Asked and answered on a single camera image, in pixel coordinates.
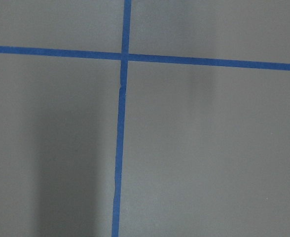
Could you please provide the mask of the cross blue tape line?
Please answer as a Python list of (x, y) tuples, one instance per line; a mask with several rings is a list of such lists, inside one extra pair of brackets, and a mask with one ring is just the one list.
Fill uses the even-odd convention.
[(0, 53), (52, 56), (52, 57), (69, 57), (69, 58), (105, 59), (105, 60), (117, 60), (117, 61), (123, 59), (127, 61), (135, 61), (135, 62), (152, 62), (152, 63), (169, 63), (169, 64), (184, 64), (184, 65), (203, 65), (203, 66), (217, 66), (217, 67), (290, 71), (290, 64), (288, 63), (178, 57), (178, 56), (163, 56), (163, 55), (145, 55), (145, 54), (121, 54), (121, 53), (115, 53), (115, 52), (98, 52), (98, 51), (67, 50), (67, 49), (0, 46)]

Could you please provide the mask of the long blue tape line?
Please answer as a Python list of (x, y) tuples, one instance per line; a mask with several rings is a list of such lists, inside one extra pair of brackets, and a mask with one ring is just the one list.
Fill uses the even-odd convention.
[(125, 0), (123, 12), (121, 61), (120, 61), (120, 88), (118, 97), (117, 138), (116, 138), (116, 154), (115, 154), (115, 170), (114, 170), (114, 196), (113, 196), (112, 227), (111, 227), (112, 237), (119, 236), (131, 7), (132, 2), (130, 0)]

